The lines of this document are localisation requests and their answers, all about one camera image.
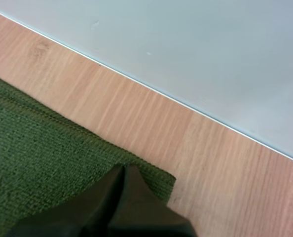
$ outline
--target wood grain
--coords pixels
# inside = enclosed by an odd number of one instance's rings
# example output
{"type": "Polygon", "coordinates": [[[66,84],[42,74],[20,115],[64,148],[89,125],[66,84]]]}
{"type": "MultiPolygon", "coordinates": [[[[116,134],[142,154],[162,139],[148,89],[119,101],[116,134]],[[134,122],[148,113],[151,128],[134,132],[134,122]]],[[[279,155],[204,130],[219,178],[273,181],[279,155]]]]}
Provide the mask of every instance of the wood grain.
{"type": "Polygon", "coordinates": [[[0,78],[177,177],[201,237],[293,237],[293,161],[0,16],[0,78]]]}

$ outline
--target white surface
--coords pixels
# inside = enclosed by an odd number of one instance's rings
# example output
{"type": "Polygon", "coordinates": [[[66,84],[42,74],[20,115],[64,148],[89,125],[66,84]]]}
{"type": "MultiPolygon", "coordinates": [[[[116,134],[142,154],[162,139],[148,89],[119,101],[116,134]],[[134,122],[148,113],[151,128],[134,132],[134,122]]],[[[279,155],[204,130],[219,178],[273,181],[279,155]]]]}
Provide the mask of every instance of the white surface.
{"type": "Polygon", "coordinates": [[[0,0],[0,13],[293,158],[293,0],[0,0]]]}

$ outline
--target green mat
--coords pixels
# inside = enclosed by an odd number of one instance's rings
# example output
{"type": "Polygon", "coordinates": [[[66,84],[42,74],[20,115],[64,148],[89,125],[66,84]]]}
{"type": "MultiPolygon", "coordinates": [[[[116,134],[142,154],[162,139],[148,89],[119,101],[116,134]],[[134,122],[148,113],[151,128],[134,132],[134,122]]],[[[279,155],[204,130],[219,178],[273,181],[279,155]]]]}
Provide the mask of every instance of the green mat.
{"type": "Polygon", "coordinates": [[[136,164],[167,202],[175,178],[0,80],[0,236],[77,195],[116,163],[136,164]]]}

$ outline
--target white wall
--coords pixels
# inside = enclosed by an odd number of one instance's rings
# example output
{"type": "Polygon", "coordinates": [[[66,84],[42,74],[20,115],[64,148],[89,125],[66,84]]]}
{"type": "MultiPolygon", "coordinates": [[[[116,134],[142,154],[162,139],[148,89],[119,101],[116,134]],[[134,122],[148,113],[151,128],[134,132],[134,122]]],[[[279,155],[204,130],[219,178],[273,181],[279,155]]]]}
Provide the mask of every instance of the white wall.
{"type": "Polygon", "coordinates": [[[0,0],[0,13],[293,157],[293,0],[0,0]]]}

